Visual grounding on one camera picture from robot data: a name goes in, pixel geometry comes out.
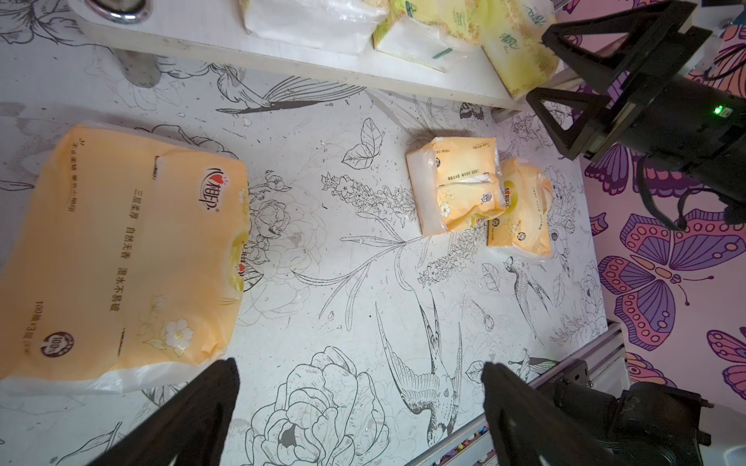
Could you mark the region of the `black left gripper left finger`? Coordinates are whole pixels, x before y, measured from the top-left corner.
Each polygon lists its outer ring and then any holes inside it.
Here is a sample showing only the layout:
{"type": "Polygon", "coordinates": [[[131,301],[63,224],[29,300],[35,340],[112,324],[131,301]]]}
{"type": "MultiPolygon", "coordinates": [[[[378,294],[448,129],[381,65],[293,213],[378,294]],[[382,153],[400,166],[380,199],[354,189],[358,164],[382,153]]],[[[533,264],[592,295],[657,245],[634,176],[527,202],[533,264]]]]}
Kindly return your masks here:
{"type": "Polygon", "coordinates": [[[93,465],[218,465],[240,377],[233,358],[212,363],[93,465]]]}

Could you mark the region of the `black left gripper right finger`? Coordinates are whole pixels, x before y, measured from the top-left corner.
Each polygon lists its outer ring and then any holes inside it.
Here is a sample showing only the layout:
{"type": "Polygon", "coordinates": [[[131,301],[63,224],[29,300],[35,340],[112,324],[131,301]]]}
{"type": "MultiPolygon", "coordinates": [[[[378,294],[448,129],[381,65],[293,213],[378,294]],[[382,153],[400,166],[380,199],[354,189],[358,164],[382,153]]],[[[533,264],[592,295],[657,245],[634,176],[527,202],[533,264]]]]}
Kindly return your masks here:
{"type": "Polygon", "coordinates": [[[485,363],[481,380],[500,466],[623,463],[507,366],[485,363]]]}

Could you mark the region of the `yellow green tissue pack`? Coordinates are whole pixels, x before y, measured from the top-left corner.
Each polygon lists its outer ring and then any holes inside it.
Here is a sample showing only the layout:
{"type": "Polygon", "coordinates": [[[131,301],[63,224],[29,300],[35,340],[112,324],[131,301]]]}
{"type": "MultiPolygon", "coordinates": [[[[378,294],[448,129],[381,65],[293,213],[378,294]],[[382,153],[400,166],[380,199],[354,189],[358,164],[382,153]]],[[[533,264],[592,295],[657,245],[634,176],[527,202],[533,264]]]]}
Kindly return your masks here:
{"type": "Polygon", "coordinates": [[[480,3],[396,0],[372,34],[378,52],[446,72],[481,48],[480,3]]]}
{"type": "Polygon", "coordinates": [[[387,1],[254,0],[239,5],[252,35],[350,56],[364,51],[389,14],[387,1]]]}
{"type": "Polygon", "coordinates": [[[543,85],[560,60],[542,43],[556,22],[550,1],[493,0],[480,3],[482,49],[512,98],[543,85]]]}

